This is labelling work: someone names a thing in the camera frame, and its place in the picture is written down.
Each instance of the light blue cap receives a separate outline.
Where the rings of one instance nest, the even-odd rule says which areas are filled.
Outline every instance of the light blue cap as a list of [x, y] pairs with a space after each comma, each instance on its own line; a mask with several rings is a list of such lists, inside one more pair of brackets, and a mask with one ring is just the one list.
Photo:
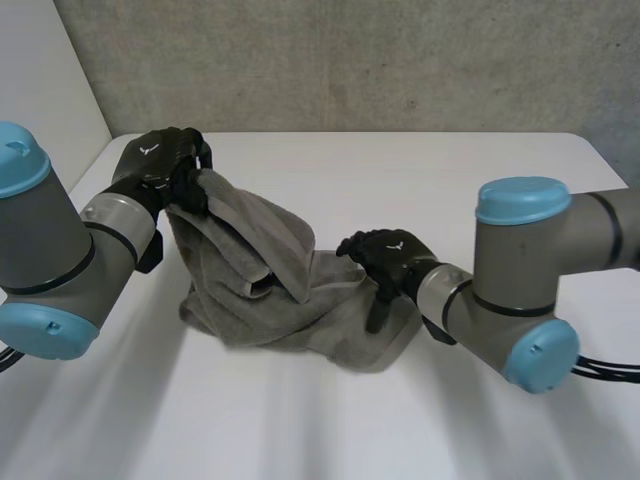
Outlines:
[[51, 161], [24, 127], [0, 122], [0, 198], [26, 192], [42, 182]]
[[31, 303], [0, 306], [0, 340], [34, 357], [78, 358], [99, 333], [88, 320], [57, 308]]
[[559, 180], [510, 177], [484, 185], [476, 218], [489, 225], [523, 225], [553, 217], [571, 205], [571, 194]]
[[511, 350], [502, 375], [529, 393], [553, 390], [571, 373], [580, 340], [564, 320], [549, 320], [527, 332]]

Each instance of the gray towel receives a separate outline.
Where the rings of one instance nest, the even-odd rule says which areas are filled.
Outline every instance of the gray towel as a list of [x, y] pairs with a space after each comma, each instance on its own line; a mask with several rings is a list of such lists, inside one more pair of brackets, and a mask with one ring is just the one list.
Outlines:
[[303, 220], [214, 171], [203, 170], [199, 183], [210, 215], [167, 210], [192, 277], [182, 320], [228, 346], [309, 349], [358, 370], [379, 370], [397, 357], [421, 324], [410, 301], [394, 301], [387, 326], [368, 334], [376, 286], [364, 271], [315, 251]]

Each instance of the white table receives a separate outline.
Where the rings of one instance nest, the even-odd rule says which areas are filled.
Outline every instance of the white table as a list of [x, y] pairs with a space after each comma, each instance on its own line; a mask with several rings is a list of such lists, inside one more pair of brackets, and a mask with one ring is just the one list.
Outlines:
[[[106, 187], [114, 140], [72, 198]], [[269, 133], [207, 135], [236, 186], [292, 210], [335, 248], [358, 229], [402, 227], [471, 269], [485, 182], [545, 175], [573, 191], [623, 187], [566, 134]], [[507, 384], [422, 329], [381, 374], [314, 354], [229, 351], [185, 329], [188, 274], [168, 225], [165, 260], [136, 274], [81, 359], [24, 359], [0, 375], [0, 478], [633, 479], [640, 387], [571, 378], [547, 395]], [[638, 362], [640, 276], [564, 278], [559, 314], [584, 352]]]

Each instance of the robotic arm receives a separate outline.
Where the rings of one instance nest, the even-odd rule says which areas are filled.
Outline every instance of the robotic arm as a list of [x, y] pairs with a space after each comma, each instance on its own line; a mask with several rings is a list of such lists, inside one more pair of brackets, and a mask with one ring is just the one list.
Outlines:
[[370, 333], [383, 327], [388, 303], [404, 294], [434, 338], [459, 342], [528, 392], [551, 390], [572, 370], [637, 381], [637, 373], [607, 367], [638, 367], [580, 357], [575, 330], [554, 310], [561, 275], [638, 268], [638, 204], [638, 190], [571, 195], [553, 179], [505, 178], [479, 193], [474, 275], [441, 263], [402, 230], [359, 232], [337, 254], [363, 265], [380, 287]]
[[[0, 340], [11, 347], [0, 371], [22, 354], [85, 353], [132, 273], [162, 260], [159, 212], [175, 203], [206, 213], [199, 168], [212, 164], [198, 131], [152, 131], [127, 145], [111, 186], [78, 214], [33, 136], [0, 122]], [[640, 383], [640, 367], [580, 357], [576, 332], [554, 314], [561, 275], [640, 266], [639, 202], [638, 190], [571, 195], [548, 178], [488, 183], [476, 210], [474, 276], [402, 230], [358, 232], [336, 253], [379, 285], [371, 334], [407, 295], [436, 340], [460, 343], [528, 392], [552, 389], [572, 370]]]
[[33, 136], [0, 122], [0, 339], [40, 358], [83, 355], [134, 270], [162, 260], [159, 212], [170, 203], [206, 210], [197, 160], [211, 168], [196, 130], [143, 135], [78, 214]]

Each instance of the white wall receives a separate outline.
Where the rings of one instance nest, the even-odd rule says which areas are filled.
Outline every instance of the white wall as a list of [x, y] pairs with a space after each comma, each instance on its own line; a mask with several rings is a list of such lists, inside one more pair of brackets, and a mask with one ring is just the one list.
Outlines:
[[35, 135], [67, 191], [111, 140], [51, 0], [0, 0], [0, 120]]

